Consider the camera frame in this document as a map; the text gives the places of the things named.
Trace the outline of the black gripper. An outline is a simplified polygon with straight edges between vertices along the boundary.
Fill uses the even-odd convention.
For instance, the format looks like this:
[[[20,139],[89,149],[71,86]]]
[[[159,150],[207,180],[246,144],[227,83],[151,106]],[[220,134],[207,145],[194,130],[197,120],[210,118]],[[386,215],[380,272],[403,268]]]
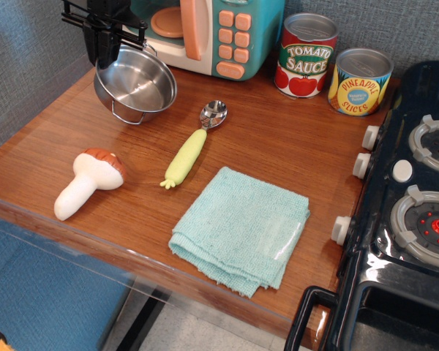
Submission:
[[[131,1],[63,1],[62,20],[83,29],[91,64],[107,69],[117,60],[121,43],[146,48],[147,23],[131,10]]]

